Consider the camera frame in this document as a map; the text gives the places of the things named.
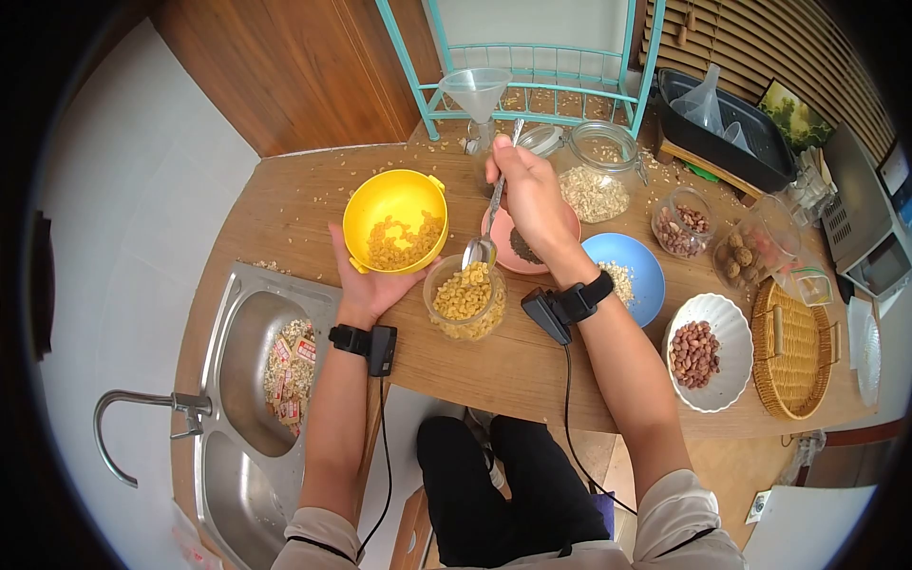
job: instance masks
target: wicker tray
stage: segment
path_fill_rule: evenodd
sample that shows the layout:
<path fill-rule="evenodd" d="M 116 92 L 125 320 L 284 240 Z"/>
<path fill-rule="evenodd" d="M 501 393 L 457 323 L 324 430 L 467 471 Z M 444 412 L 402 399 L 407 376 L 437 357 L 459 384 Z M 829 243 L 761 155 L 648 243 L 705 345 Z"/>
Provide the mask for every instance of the wicker tray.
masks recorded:
<path fill-rule="evenodd" d="M 811 417 L 841 357 L 839 321 L 830 326 L 826 309 L 795 301 L 770 279 L 753 306 L 751 332 L 753 382 L 763 405 L 780 420 Z"/>

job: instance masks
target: sleeve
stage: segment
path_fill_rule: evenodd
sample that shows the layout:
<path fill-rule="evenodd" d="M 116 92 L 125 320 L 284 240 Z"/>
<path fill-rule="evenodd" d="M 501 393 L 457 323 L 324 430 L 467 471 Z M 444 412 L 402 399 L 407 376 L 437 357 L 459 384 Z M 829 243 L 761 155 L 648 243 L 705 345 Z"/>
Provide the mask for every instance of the sleeve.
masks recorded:
<path fill-rule="evenodd" d="M 360 547 L 358 533 L 349 521 L 332 511 L 317 507 L 298 509 L 285 528 L 285 538 L 289 540 L 273 562 L 272 570 L 357 568 L 353 561 Z"/>
<path fill-rule="evenodd" d="M 643 497 L 632 565 L 636 570 L 748 567 L 729 534 L 721 529 L 716 495 L 703 489 L 697 475 L 687 469 L 662 477 Z"/>

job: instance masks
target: human hand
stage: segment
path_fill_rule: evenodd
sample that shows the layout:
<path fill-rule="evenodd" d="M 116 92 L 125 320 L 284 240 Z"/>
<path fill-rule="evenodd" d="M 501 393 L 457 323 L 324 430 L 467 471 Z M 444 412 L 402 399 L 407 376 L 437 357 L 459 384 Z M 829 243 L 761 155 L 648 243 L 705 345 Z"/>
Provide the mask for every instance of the human hand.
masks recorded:
<path fill-rule="evenodd" d="M 370 330 L 387 309 L 395 305 L 413 285 L 424 279 L 428 271 L 440 263 L 438 257 L 429 267 L 408 275 L 391 275 L 368 271 L 361 274 L 348 261 L 349 253 L 337 223 L 329 225 L 333 240 L 336 266 L 342 281 L 342 302 L 339 304 L 338 322 Z"/>
<path fill-rule="evenodd" d="M 523 147 L 514 147 L 506 135 L 494 139 L 493 153 L 485 164 L 490 183 L 500 173 L 506 178 L 502 207 L 516 229 L 546 264 L 576 239 L 564 223 L 564 201 L 551 163 Z"/>

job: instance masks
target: white bowl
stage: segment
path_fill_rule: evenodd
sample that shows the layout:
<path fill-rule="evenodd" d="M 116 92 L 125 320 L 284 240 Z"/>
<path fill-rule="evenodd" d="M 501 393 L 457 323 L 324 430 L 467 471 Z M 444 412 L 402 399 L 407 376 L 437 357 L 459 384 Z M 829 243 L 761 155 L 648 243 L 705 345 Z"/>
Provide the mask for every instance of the white bowl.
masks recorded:
<path fill-rule="evenodd" d="M 719 341 L 719 373 L 710 377 L 703 388 L 688 389 L 680 386 L 672 374 L 668 352 L 675 332 L 691 321 L 710 323 L 710 332 Z M 671 385 L 684 403 L 704 413 L 728 408 L 743 393 L 751 379 L 753 366 L 753 341 L 751 327 L 741 310 L 729 299 L 715 293 L 702 293 L 688 299 L 668 323 L 662 357 Z"/>

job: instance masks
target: sink basin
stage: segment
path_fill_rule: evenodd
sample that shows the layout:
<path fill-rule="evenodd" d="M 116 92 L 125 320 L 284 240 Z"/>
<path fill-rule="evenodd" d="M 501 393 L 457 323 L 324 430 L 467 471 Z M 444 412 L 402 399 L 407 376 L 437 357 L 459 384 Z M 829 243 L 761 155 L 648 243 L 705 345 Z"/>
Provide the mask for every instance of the sink basin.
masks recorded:
<path fill-rule="evenodd" d="M 272 566 L 304 479 L 306 410 L 295 437 L 266 407 L 263 371 L 274 335 L 309 318 L 318 375 L 341 295 L 240 263 L 225 284 L 200 382 L 212 416 L 202 417 L 203 435 L 194 443 L 193 479 L 200 525 L 239 568 Z"/>

